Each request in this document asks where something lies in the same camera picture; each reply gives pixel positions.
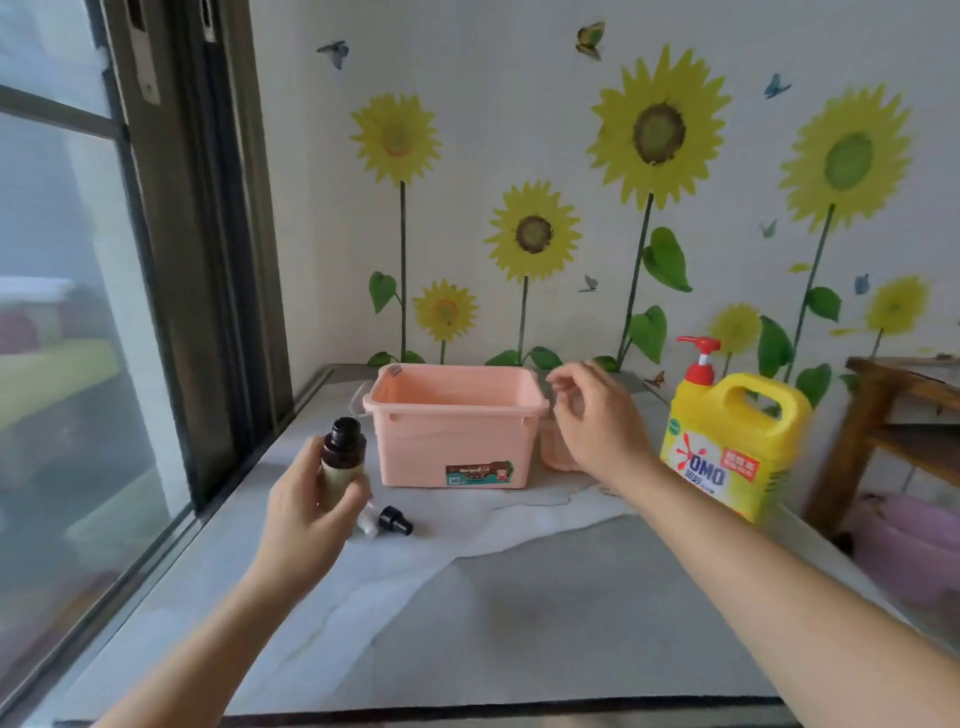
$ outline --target green leaf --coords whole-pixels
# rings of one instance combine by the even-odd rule
[[[666,316],[663,314],[663,309],[658,305],[652,305],[645,313],[632,316],[630,340],[650,361],[660,364],[663,342],[666,341]]]
[[[534,364],[537,365],[538,369],[551,370],[563,364],[560,358],[546,347],[534,347],[531,349],[530,358],[534,360]]]
[[[819,367],[804,369],[797,375],[796,387],[806,395],[810,400],[810,406],[816,409],[820,400],[824,398],[827,389],[830,386],[830,380],[833,378],[833,370],[829,364],[821,364]]]
[[[760,316],[760,343],[756,346],[756,362],[761,376],[773,378],[780,367],[793,359],[793,345],[776,321]]]
[[[847,385],[847,391],[852,395],[860,388],[860,375],[840,375],[838,379]]]
[[[817,286],[806,294],[806,304],[810,310],[823,319],[840,321],[840,297],[831,288]]]
[[[608,372],[618,371],[616,368],[616,359],[614,359],[612,356],[609,356],[608,354],[601,354],[600,356],[594,356],[593,361],[595,361],[597,364],[599,364]]]
[[[379,271],[373,271],[370,276],[370,298],[373,301],[373,311],[379,313],[396,294],[396,281],[393,276],[384,276]]]
[[[647,272],[667,288],[689,293],[693,289],[686,282],[686,258],[669,228],[657,228],[650,235],[650,244],[643,251],[643,265]]]
[[[392,362],[393,360],[394,360],[394,358],[393,358],[392,356],[390,356],[388,353],[386,353],[386,352],[377,352],[376,354],[374,354],[373,356],[371,356],[369,359],[367,359],[367,366],[368,366],[368,367],[382,367],[382,366],[384,366],[385,364],[389,364],[389,363]]]
[[[505,352],[500,352],[493,359],[487,360],[488,367],[515,367],[519,366],[520,355],[513,349],[507,349]]]

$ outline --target basket label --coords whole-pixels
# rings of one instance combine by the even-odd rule
[[[446,466],[447,485],[497,485],[509,483],[514,474],[514,464],[498,460],[482,465]]]

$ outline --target bottle cap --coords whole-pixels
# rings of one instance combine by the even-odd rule
[[[377,519],[377,523],[385,531],[396,531],[404,536],[409,536],[414,532],[414,525],[403,518],[403,514],[392,505],[388,505],[380,511],[380,518]]]
[[[713,367],[710,365],[710,355],[720,351],[720,339],[710,336],[678,336],[677,341],[689,341],[700,350],[700,358],[696,364],[691,364],[686,370],[684,379],[694,384],[713,386]]]

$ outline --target pink plastic basket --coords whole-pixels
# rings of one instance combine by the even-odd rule
[[[384,485],[407,488],[522,488],[549,408],[529,369],[435,364],[383,367],[363,404]]]
[[[910,496],[866,494],[852,512],[853,560],[884,589],[929,604],[960,590],[960,517]]]

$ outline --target red pump top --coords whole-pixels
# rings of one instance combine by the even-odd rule
[[[705,387],[713,386],[713,367],[710,365],[710,355],[720,351],[720,340],[709,336],[678,336],[677,341],[689,341],[700,350],[700,358],[696,364],[691,364],[686,370],[686,379],[694,384]]]

